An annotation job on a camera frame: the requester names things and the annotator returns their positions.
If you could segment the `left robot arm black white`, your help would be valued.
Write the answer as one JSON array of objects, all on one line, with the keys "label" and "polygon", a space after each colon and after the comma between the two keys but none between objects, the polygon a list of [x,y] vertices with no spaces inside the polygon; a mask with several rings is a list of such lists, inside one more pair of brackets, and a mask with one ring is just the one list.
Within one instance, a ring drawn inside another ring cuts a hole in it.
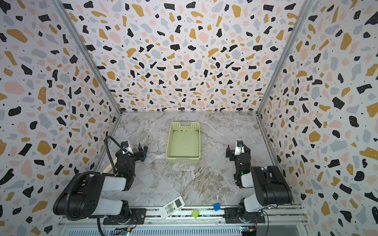
[{"label": "left robot arm black white", "polygon": [[147,146],[131,149],[127,142],[116,152],[117,160],[111,166],[115,174],[87,171],[77,173],[53,205],[55,215],[76,221],[86,218],[115,216],[122,223],[132,217],[126,200],[102,197],[104,192],[123,192],[131,189],[135,178],[135,164],[147,157]]}]

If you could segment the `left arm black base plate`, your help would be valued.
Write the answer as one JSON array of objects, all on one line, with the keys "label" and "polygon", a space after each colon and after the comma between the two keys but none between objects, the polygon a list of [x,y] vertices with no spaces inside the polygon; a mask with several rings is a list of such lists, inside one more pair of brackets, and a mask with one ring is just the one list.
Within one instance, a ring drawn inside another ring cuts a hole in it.
[{"label": "left arm black base plate", "polygon": [[146,219],[146,208],[131,208],[125,215],[109,216],[103,220],[103,225],[126,227],[133,225],[143,225]]}]

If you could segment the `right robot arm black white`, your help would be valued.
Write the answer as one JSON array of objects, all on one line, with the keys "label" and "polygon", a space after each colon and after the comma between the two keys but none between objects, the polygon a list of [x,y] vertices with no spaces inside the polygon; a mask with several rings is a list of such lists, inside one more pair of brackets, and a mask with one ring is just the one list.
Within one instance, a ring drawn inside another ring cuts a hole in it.
[{"label": "right robot arm black white", "polygon": [[238,140],[235,149],[226,148],[225,157],[235,165],[234,182],[239,188],[252,188],[254,193],[238,204],[239,215],[259,212],[292,202],[292,192],[277,166],[252,166],[251,149]]}]

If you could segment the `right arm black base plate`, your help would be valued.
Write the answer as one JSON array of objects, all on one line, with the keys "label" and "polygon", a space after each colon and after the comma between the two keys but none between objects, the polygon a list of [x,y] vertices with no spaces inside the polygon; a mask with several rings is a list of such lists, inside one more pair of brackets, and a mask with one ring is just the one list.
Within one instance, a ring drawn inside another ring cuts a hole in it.
[{"label": "right arm black base plate", "polygon": [[226,224],[264,224],[265,218],[261,212],[242,212],[237,207],[226,207],[224,215]]}]

